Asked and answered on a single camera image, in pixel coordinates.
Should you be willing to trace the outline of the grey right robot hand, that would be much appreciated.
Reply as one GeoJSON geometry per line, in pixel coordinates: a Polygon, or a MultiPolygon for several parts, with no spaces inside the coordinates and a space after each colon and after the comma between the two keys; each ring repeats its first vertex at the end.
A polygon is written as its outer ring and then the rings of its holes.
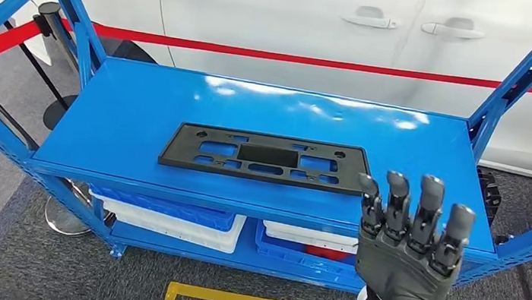
{"type": "Polygon", "coordinates": [[[445,195],[443,181],[424,175],[416,212],[411,191],[399,172],[386,174],[385,197],[368,174],[357,176],[361,188],[361,220],[356,272],[380,300],[444,300],[459,274],[475,213],[453,204],[438,232],[445,195]]]}

